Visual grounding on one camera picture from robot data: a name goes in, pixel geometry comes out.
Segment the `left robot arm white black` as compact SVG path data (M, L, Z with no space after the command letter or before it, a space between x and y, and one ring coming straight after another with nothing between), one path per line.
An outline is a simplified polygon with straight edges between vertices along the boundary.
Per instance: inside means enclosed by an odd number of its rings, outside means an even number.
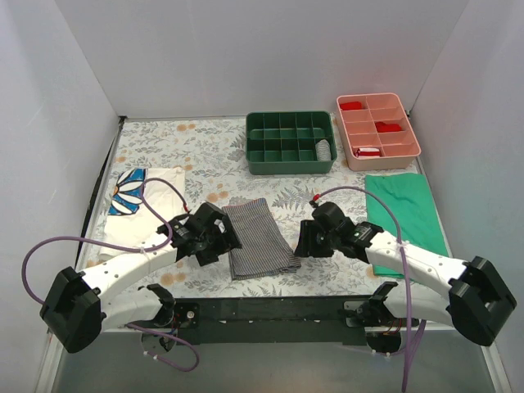
M159 284L129 295L124 290L158 269L194 255L201 266L241 248L228 215L206 202L161 225L135 253L124 253L79 272L60 271L43 302L40 316L70 353L91 345L107 329L146 321L168 326L176 300Z

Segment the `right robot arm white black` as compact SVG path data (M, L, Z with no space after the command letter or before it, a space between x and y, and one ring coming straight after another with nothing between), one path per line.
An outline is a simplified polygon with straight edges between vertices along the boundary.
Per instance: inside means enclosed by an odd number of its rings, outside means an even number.
M316 207L300 223L295 256L327 258L339 251L372 266L408 271L409 282L384 282L347 315L364 326L396 319L427 320L455 328L469 341L490 346L517 302L494 265L479 256L449 258L407 243L382 227L354 224L332 202Z

